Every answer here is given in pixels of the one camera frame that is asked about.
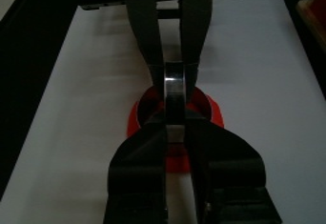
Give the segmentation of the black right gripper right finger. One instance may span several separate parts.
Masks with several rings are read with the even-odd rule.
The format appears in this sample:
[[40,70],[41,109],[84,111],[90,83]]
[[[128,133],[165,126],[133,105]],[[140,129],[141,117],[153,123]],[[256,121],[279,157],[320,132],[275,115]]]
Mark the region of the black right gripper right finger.
[[265,190],[257,151],[232,132],[191,112],[184,144],[199,224],[282,224]]

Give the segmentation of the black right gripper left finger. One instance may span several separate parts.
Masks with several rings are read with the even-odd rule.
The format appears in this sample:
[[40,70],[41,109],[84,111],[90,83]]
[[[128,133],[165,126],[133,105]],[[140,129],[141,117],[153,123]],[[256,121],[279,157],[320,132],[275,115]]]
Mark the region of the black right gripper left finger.
[[167,224],[165,152],[165,123],[155,116],[109,162],[102,224]]

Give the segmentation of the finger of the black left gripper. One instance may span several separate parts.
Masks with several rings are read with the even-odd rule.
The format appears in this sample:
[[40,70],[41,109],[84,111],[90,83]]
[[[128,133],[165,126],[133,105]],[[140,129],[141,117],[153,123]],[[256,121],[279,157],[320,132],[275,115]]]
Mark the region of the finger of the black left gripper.
[[164,94],[164,60],[155,0],[125,0],[129,25],[149,69],[152,85]]
[[211,19],[212,0],[179,0],[180,54],[185,91],[195,88],[204,39]]

